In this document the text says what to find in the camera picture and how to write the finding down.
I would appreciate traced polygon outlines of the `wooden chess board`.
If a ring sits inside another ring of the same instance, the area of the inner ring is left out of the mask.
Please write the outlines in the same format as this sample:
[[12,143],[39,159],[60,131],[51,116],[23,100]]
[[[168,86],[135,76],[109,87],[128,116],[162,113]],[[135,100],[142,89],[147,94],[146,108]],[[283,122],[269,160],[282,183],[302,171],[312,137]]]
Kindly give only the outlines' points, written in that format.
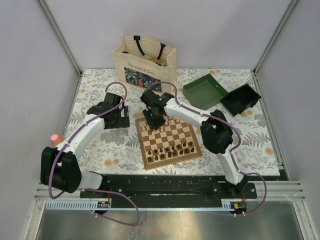
[[135,120],[143,165],[147,171],[202,157],[191,124],[172,116],[165,116],[164,120],[164,125],[156,130],[150,128],[144,117]]

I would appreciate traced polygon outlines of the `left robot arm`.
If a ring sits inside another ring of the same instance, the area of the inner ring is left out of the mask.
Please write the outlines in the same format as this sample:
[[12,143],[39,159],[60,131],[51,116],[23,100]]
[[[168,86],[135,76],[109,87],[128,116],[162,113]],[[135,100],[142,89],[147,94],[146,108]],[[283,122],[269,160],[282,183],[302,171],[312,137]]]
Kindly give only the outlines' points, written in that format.
[[91,189],[98,198],[107,195],[109,186],[99,173],[81,171],[78,159],[91,141],[106,129],[130,126],[129,109],[120,95],[106,93],[103,101],[92,106],[80,127],[55,147],[41,153],[40,182],[66,193]]

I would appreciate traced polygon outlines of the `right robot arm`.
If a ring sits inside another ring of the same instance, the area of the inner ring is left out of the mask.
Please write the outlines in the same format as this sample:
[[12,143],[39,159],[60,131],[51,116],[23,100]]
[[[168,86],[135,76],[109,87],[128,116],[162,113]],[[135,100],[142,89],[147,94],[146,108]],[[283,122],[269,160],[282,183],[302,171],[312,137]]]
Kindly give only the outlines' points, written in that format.
[[236,147],[233,144],[231,125],[220,110],[214,112],[201,111],[198,108],[180,103],[176,96],[170,93],[158,95],[152,90],[145,90],[140,100],[146,105],[143,115],[151,129],[158,129],[165,124],[164,116],[175,117],[200,129],[204,147],[216,154],[223,168],[228,184],[228,194],[239,198],[246,191],[247,180],[240,171],[232,154]]

